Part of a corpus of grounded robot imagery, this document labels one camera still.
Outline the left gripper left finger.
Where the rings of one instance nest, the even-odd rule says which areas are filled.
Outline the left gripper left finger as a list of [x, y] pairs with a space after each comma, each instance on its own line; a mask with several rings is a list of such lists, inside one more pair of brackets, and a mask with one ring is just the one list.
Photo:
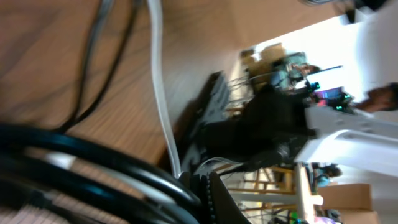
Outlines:
[[207, 222], [203, 184], [201, 177], [190, 172], [183, 172], [178, 181], [184, 186], [184, 190], [190, 197], [190, 203], [185, 208], [197, 219], [199, 224]]

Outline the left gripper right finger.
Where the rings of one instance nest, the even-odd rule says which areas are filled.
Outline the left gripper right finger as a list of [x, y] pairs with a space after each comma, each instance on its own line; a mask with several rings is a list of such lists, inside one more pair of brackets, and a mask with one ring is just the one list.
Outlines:
[[206, 199], [213, 224], [250, 224], [215, 172], [206, 177]]

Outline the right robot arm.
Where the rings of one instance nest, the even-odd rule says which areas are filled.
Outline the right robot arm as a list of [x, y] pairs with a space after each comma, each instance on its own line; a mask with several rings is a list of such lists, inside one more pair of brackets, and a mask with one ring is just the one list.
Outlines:
[[356, 104], [307, 103], [265, 86], [235, 119], [207, 124], [202, 132], [210, 158], [256, 170], [290, 161], [329, 162], [397, 175], [397, 123], [373, 117], [397, 109], [397, 84], [369, 91]]

